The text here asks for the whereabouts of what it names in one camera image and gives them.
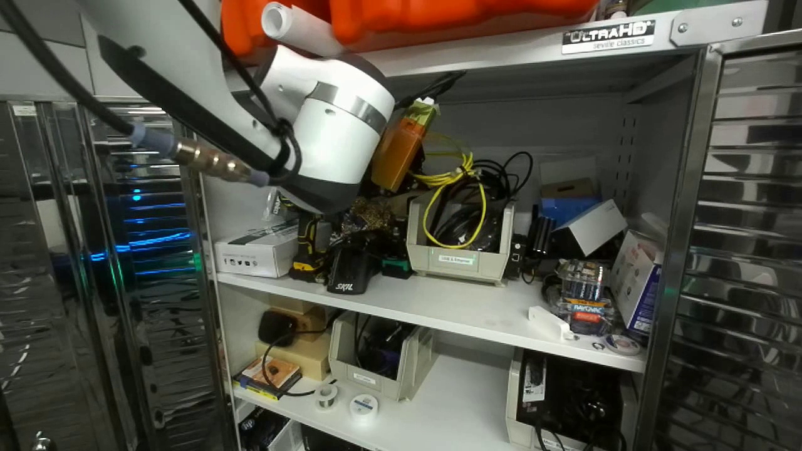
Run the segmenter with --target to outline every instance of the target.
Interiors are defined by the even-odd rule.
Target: shelf board
[[[434,332],[470,336],[552,356],[566,356],[607,369],[622,369],[633,374],[643,371],[643,353],[618,356],[610,348],[595,346],[595,341],[566,338],[566,333],[562,332],[562,322],[549,312],[536,309],[544,306],[538,287],[481,287],[425,277],[399,282],[375,277],[371,278],[365,293],[339,297],[329,293],[318,284],[303,284],[290,278],[252,278],[217,274],[217,284],[318,303],[329,309],[415,324]]]
[[[323,412],[316,396],[267,401],[235,387],[239,401],[281,415],[335,438],[380,451],[512,451],[504,428],[506,369],[453,356],[439,356],[424,387],[412,401],[380,401],[379,417],[355,425],[348,417],[348,398],[360,393],[340,387],[339,401]]]
[[[484,67],[512,67],[532,64],[566,64],[592,61],[611,55],[656,55],[682,49],[699,49],[706,44],[737,41],[761,35],[766,2],[730,2],[711,9],[670,10],[655,15],[633,15],[627,20],[600,20],[568,27],[549,27],[532,34],[508,34],[469,41],[447,41],[434,45],[392,49],[363,54],[383,75],[425,75],[448,70],[484,70]],[[590,31],[616,22],[655,20],[651,44],[600,44],[600,49],[566,54],[566,31]]]

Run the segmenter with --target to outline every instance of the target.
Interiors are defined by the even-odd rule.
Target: white label
[[[354,381],[359,383],[368,383],[368,387],[375,387],[375,378],[365,376],[365,374],[351,374]]]
[[[600,27],[575,27],[562,35],[562,54],[607,54],[655,45],[655,20],[630,20]]]
[[[477,267],[477,255],[435,255],[447,267]]]
[[[12,106],[17,119],[31,119],[34,116],[34,106]]]

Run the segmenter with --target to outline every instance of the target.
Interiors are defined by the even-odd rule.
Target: white shelf
[[[340,387],[339,401],[321,412],[313,396],[265,401],[235,389],[232,396],[290,421],[380,451],[512,451],[504,428],[506,369],[439,356],[412,401],[380,401],[379,417],[354,425],[346,401],[360,392]]]
[[[719,41],[755,39],[761,35],[766,15],[765,0],[671,10],[656,15],[633,15],[630,20],[600,20],[571,27],[549,27],[532,34],[448,41],[434,45],[394,49],[363,54],[383,75],[424,75],[448,70],[481,70],[481,67],[512,67],[532,64],[566,64],[610,55],[648,55],[670,54]],[[566,31],[587,31],[600,26],[655,20],[655,41],[648,45],[600,45],[600,51],[563,54]]]
[[[318,284],[290,278],[273,282],[217,274],[217,284],[415,324],[434,332],[470,336],[552,356],[566,356],[610,369],[633,374],[643,371],[643,353],[618,356],[610,348],[597,348],[592,341],[566,341],[562,333],[562,322],[547,312],[538,312],[532,322],[526,322],[529,309],[542,306],[536,287],[478,287],[425,277],[414,277],[409,282],[375,277],[363,297],[339,297],[329,293]]]

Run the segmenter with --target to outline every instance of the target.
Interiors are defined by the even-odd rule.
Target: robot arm
[[[371,164],[394,95],[343,61],[278,49],[264,91],[294,124],[301,160],[229,91],[221,54],[179,0],[78,0],[105,64],[143,98],[252,170],[265,170],[308,212],[340,212]]]

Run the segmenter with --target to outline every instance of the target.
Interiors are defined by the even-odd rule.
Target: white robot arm
[[[301,148],[295,160],[299,156],[232,98],[221,51],[179,0],[78,5],[97,31],[105,64],[130,89],[211,145],[267,174],[301,209],[340,212],[355,198],[394,111],[380,75],[346,61],[308,61],[278,49],[264,93],[273,111],[294,124]]]

